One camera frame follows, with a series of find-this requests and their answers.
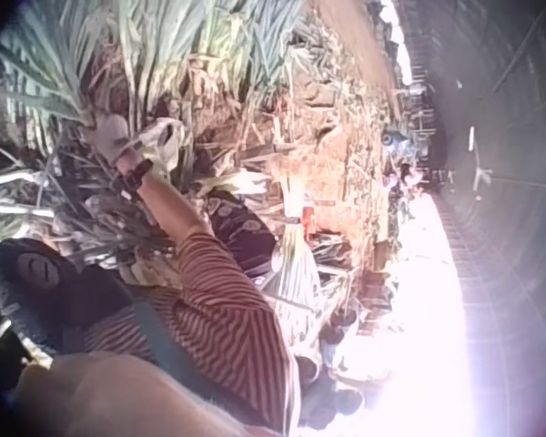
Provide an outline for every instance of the hand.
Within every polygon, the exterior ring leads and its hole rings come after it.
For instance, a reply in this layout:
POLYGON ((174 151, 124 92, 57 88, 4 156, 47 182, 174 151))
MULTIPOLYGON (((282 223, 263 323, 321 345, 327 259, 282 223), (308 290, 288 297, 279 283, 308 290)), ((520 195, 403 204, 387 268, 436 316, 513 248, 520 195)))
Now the hand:
POLYGON ((115 165, 119 157, 131 148, 127 121, 118 114, 96 114, 96 128, 83 128, 81 133, 85 141, 111 165, 115 165))

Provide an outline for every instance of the green leaf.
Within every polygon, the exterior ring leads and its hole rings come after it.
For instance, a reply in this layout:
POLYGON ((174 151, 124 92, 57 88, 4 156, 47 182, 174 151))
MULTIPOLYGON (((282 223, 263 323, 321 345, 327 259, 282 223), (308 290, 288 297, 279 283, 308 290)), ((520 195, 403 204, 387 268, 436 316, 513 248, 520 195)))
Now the green leaf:
POLYGON ((53 93, 59 92, 56 83, 44 77, 39 71, 22 61, 19 56, 16 56, 8 47, 3 46, 2 44, 0 44, 0 58, 42 88, 53 93))
POLYGON ((43 110, 49 114, 66 118, 68 120, 77 121, 87 125, 86 119, 81 117, 71 105, 64 101, 55 98, 54 96, 31 96, 24 93, 16 93, 12 91, 3 91, 7 97, 10 97, 17 102, 20 102, 28 107, 43 110))

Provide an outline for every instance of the dirt ground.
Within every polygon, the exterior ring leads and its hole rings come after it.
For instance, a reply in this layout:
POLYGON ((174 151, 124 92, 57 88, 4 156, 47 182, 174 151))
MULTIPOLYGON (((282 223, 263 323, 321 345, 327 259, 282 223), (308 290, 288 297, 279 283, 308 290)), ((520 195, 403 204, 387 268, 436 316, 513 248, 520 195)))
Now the dirt ground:
POLYGON ((394 116, 399 117, 399 103, 390 90, 395 87, 387 60, 374 36, 363 0, 310 0, 322 21, 338 34, 346 49, 354 55, 364 82, 389 91, 394 116))

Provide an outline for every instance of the bundle of plants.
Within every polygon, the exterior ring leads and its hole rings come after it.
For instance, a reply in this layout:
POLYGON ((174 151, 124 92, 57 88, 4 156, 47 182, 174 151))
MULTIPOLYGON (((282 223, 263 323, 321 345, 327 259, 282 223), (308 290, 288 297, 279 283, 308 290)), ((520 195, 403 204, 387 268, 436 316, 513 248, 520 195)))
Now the bundle of plants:
POLYGON ((285 176, 280 183, 286 220, 280 241, 282 262, 264 292, 278 298, 274 305, 284 334, 290 343, 298 344, 306 338, 316 319, 321 284, 318 266, 301 224, 305 183, 297 176, 285 176))

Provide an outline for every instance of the stem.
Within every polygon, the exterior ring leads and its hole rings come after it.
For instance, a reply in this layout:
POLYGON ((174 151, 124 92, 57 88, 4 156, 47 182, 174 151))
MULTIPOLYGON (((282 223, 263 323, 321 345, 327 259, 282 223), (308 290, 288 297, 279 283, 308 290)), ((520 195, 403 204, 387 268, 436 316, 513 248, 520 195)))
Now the stem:
POLYGON ((5 205, 2 203, 0 203, 0 214, 30 214, 50 219, 55 217, 55 212, 50 208, 35 208, 28 205, 5 205))
POLYGON ((17 170, 12 173, 7 173, 5 175, 0 175, 0 185, 7 184, 8 182, 13 182, 18 179, 23 179, 27 182, 35 182, 36 177, 35 172, 32 170, 17 170))

